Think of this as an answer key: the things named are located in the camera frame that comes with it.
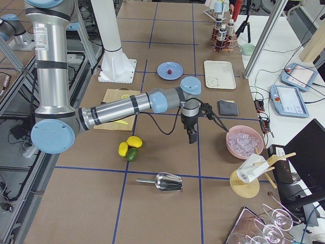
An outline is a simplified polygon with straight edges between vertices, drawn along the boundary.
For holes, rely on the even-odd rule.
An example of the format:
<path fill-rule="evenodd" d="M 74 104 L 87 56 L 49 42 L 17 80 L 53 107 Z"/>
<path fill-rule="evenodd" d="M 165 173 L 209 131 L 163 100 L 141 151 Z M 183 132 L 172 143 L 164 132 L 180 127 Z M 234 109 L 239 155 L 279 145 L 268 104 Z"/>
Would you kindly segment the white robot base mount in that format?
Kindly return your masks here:
<path fill-rule="evenodd" d="M 133 82 L 137 61 L 122 50 L 113 1 L 92 1 L 95 18 L 104 48 L 99 82 Z"/>

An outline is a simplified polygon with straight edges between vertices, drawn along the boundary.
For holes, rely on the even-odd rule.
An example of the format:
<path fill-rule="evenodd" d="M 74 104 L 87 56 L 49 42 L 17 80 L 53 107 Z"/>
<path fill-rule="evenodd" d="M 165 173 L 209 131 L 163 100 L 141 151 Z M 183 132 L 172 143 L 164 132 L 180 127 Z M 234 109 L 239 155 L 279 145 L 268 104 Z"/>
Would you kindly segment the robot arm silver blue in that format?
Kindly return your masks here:
<path fill-rule="evenodd" d="M 39 107 L 30 136 L 40 151 L 62 153 L 80 133 L 147 110 L 164 113 L 179 108 L 190 143 L 197 139 L 194 127 L 200 116 L 216 120 L 211 105 L 200 100 L 202 84 L 195 77 L 185 77 L 178 87 L 171 89 L 157 88 L 90 108 L 81 107 L 70 91 L 66 36 L 67 28 L 80 20 L 77 1 L 25 1 L 24 4 L 34 28 L 39 86 Z"/>
<path fill-rule="evenodd" d="M 34 35 L 29 33 L 15 14 L 1 16 L 1 37 L 14 51 L 33 51 Z"/>

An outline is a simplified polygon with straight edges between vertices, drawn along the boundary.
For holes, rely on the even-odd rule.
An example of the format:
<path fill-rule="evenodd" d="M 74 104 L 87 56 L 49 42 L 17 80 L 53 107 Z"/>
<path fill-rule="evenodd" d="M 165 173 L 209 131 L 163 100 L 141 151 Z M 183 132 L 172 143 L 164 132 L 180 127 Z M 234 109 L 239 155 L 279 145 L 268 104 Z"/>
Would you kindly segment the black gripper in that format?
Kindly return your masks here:
<path fill-rule="evenodd" d="M 197 132 L 194 126 L 198 122 L 198 117 L 205 115 L 209 120 L 213 119 L 212 106 L 209 103 L 201 102 L 200 100 L 186 100 L 181 108 L 181 122 L 186 129 L 189 144 L 197 141 Z"/>

